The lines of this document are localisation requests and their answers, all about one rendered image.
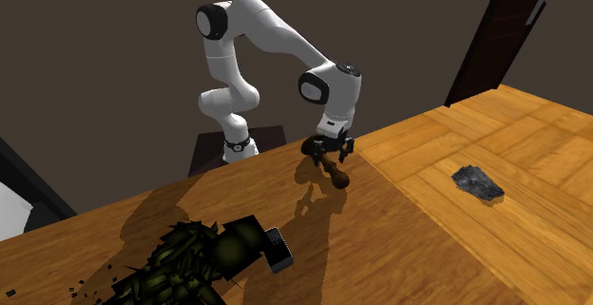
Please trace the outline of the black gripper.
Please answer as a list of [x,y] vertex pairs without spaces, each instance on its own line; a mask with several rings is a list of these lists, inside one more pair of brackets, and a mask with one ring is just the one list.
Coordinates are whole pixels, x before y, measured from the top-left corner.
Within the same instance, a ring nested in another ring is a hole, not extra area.
[[341,129],[337,138],[315,135],[314,146],[319,152],[339,151],[338,160],[344,163],[345,159],[354,152],[354,139],[348,136],[347,130]]

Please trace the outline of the dark green potted plant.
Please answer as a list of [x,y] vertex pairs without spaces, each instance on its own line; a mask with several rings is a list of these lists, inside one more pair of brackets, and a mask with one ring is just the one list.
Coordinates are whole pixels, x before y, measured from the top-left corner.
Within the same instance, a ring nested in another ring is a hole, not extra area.
[[273,242],[255,216],[218,227],[179,221],[161,237],[145,266],[112,285],[114,295],[84,305],[227,305],[213,283],[239,275]]

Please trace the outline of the dark grey flat rock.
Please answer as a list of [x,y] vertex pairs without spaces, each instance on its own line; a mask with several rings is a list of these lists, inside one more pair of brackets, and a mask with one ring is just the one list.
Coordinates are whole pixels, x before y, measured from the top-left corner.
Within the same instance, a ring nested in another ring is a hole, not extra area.
[[478,166],[462,166],[451,175],[451,178],[459,189],[480,200],[492,201],[505,194],[505,191]]

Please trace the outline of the dark robot stand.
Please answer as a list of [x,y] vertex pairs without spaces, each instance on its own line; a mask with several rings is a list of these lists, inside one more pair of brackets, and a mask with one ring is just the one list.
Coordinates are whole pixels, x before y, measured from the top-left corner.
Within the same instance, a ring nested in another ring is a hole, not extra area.
[[[260,153],[285,145],[286,138],[282,125],[249,128],[248,132]],[[192,177],[203,172],[225,165],[223,155],[223,133],[210,132],[198,135],[190,163],[188,176]]]

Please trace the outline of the dark wooden door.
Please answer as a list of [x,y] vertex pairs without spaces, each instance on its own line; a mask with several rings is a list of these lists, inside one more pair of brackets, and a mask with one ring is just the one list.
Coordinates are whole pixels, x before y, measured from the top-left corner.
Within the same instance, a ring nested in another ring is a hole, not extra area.
[[444,106],[498,88],[550,1],[490,0]]

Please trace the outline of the brown wooden pestle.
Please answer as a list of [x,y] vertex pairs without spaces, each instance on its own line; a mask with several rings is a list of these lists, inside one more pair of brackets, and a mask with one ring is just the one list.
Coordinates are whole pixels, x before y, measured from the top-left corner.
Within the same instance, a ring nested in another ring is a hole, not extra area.
[[328,157],[328,154],[332,152],[319,152],[316,150],[314,136],[307,138],[302,143],[300,151],[303,155],[311,157],[315,166],[322,165],[323,170],[330,175],[335,188],[344,189],[350,184],[350,177],[338,168],[336,162]]

